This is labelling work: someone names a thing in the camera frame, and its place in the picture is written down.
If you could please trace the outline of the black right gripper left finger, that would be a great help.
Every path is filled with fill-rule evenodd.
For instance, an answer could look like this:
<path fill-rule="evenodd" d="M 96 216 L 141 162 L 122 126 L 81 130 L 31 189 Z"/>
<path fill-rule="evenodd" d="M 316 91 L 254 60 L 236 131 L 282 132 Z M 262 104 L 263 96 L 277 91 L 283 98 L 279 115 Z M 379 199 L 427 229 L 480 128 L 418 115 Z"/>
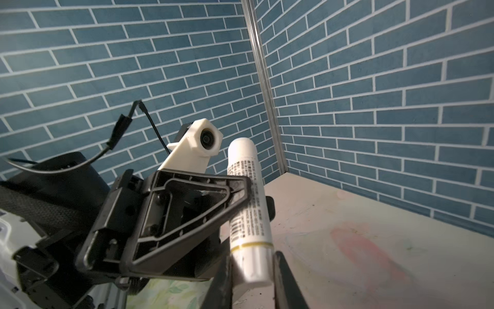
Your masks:
<path fill-rule="evenodd" d="M 226 255 L 214 276 L 200 309 L 232 309 L 232 259 Z"/>

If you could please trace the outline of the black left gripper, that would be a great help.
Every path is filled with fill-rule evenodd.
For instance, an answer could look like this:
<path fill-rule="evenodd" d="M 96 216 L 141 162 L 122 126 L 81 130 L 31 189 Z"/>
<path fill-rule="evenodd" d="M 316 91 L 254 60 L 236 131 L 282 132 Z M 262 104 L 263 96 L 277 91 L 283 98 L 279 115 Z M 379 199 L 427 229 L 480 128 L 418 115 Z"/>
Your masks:
<path fill-rule="evenodd" d="M 212 278 L 226 242 L 220 228 L 252 198 L 247 176 L 127 170 L 108 187 L 94 169 L 11 178 L 11 212 L 41 237 L 11 254 L 11 282 L 27 285 L 27 266 L 47 281 L 72 276 L 75 287 L 114 281 L 137 294 L 148 278 Z"/>

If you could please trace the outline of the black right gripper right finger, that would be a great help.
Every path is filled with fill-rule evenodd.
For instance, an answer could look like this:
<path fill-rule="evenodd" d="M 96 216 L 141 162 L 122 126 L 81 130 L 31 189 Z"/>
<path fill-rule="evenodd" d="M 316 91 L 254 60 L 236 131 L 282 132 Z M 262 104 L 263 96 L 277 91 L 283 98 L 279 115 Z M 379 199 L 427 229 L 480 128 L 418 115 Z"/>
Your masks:
<path fill-rule="evenodd" d="M 274 292 L 276 309 L 309 308 L 281 251 L 274 254 Z"/>

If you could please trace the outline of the white glue stick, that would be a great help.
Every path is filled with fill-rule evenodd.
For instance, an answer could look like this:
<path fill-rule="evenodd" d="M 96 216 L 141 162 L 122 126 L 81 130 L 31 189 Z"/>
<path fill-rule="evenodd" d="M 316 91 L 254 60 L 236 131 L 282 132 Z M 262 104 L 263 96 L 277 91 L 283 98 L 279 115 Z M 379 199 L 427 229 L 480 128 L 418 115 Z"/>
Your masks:
<path fill-rule="evenodd" d="M 274 244 L 257 148 L 238 138 L 228 148 L 228 175 L 246 176 L 251 182 L 246 206 L 230 220 L 230 253 L 235 291 L 267 287 L 273 283 Z"/>

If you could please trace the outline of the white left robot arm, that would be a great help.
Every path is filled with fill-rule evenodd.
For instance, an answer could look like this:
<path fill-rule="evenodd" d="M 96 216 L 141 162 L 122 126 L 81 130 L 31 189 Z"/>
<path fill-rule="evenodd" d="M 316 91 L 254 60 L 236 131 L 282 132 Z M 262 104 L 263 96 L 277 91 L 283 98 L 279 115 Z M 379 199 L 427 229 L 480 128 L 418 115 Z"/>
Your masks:
<path fill-rule="evenodd" d="M 146 179 L 129 169 L 109 187 L 94 168 L 76 169 L 82 160 L 64 154 L 1 183 L 1 210 L 41 237 L 7 256 L 34 304 L 93 308 L 97 285 L 137 294 L 150 279 L 212 279 L 207 306 L 231 306 L 234 262 L 219 231 L 255 200 L 254 181 L 170 166 Z"/>

